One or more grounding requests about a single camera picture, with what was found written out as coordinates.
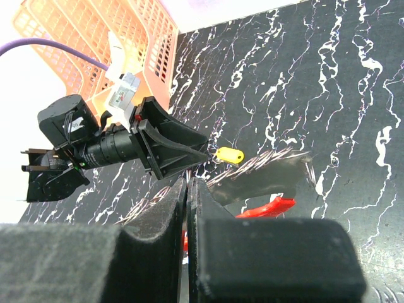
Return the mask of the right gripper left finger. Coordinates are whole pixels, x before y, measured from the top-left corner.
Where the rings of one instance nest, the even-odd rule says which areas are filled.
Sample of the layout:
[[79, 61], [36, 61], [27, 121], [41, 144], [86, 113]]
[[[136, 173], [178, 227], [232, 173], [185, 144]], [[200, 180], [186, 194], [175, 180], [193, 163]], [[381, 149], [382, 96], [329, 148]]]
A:
[[2, 302], [178, 302], [187, 183], [127, 225], [1, 225]]

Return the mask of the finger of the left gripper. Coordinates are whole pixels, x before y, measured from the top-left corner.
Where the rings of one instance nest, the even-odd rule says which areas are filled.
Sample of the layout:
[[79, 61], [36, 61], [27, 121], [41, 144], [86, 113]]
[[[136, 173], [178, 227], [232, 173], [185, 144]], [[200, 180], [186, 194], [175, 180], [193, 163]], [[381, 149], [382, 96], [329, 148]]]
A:
[[182, 149], [158, 146], [153, 150], [151, 171], [157, 179], [164, 179], [204, 163], [207, 159], [205, 153], [188, 146]]
[[156, 98], [145, 98], [145, 120], [165, 139], [206, 154], [208, 138], [168, 114]]

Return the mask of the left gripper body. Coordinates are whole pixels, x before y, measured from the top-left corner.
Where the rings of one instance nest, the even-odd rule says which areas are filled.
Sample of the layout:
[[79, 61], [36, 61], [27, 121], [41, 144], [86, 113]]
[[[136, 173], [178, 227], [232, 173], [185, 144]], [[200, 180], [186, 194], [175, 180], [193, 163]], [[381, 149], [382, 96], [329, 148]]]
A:
[[155, 97], [145, 97], [132, 111], [132, 132], [138, 142], [137, 154], [145, 171], [158, 180], [165, 178], [162, 168], [164, 154], [162, 146], [162, 126], [167, 122], [167, 113]]

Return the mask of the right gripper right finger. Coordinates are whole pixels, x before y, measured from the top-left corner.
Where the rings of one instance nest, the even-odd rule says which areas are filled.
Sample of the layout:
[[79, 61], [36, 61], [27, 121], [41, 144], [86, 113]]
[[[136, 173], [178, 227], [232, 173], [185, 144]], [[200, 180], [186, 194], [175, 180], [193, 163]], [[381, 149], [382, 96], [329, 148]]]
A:
[[336, 221], [236, 218], [206, 183], [187, 196], [191, 302], [361, 302], [355, 248]]

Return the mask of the key with yellow tag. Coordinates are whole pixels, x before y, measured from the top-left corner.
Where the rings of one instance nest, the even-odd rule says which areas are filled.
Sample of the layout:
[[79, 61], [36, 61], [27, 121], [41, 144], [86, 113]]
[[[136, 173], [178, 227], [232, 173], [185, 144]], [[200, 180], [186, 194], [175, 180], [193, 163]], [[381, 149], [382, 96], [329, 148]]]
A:
[[244, 153], [241, 150], [237, 150], [229, 147], [219, 148], [213, 155], [212, 160], [216, 164], [227, 163], [238, 167], [244, 160]]

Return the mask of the red black keyring holder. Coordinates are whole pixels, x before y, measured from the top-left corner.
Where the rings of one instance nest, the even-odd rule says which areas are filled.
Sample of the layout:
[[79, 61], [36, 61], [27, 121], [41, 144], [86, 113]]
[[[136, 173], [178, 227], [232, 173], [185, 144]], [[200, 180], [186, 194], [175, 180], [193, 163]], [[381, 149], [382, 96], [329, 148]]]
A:
[[267, 150], [239, 167], [228, 168], [207, 181], [206, 185], [215, 201], [223, 206], [276, 194], [273, 201], [244, 211], [239, 217], [277, 217], [295, 205], [296, 184], [303, 178], [310, 186], [316, 184], [309, 153], [284, 148], [280, 151]]

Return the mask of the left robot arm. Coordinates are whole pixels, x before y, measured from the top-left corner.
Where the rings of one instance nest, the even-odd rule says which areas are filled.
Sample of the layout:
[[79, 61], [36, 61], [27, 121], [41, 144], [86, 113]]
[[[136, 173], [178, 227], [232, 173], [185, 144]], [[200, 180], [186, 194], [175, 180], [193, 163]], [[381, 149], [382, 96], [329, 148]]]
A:
[[97, 120], [81, 95], [56, 100], [37, 115], [51, 150], [29, 149], [26, 202], [68, 198], [89, 185], [84, 171], [140, 160], [158, 180], [207, 161], [208, 138], [170, 116], [155, 97], [145, 97], [129, 116], [129, 127], [107, 124], [106, 111]]

